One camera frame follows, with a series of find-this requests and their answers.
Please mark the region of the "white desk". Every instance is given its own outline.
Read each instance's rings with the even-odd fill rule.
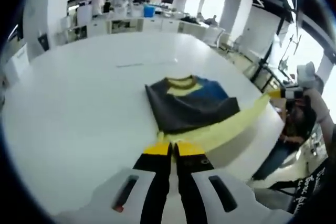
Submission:
[[[52,214],[86,204],[97,186],[132,167],[156,141],[144,85],[191,73],[217,80],[241,108],[260,97],[231,63],[191,35],[106,35],[35,58],[3,108],[8,150],[29,191]],[[268,105],[255,125],[209,158],[248,180],[282,127]]]

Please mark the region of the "white table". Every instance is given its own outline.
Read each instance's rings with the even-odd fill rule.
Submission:
[[[8,150],[29,191],[51,214],[85,205],[97,186],[132,167],[156,141],[144,85],[191,73],[217,80],[241,108],[261,95],[231,63],[184,34],[98,36],[34,59],[7,91],[3,109]],[[252,127],[209,158],[247,181],[282,127],[268,105]]]

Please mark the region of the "white chair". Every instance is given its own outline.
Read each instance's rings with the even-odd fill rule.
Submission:
[[[221,35],[224,33],[224,29],[219,27],[209,27],[205,31],[203,42],[207,43],[210,47],[218,48]]]

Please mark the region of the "blue container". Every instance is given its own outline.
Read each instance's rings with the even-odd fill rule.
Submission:
[[[145,5],[143,8],[143,16],[145,18],[152,18],[155,14],[155,7],[150,5]]]

